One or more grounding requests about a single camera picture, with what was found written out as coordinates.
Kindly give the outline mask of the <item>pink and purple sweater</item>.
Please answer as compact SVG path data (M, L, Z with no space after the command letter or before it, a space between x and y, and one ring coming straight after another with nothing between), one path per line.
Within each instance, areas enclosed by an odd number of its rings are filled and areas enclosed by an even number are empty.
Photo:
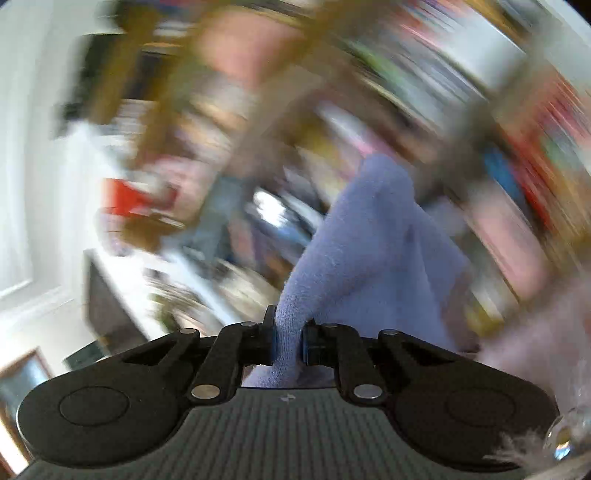
M467 326L469 263L416 203L406 171L373 155L332 204L290 274L276 309L273 366L257 366L249 387L324 386L332 372L301 363L310 320L351 326L363 337L400 330L551 392L561 410L590 401L590 279L561 284L516 326L480 340Z

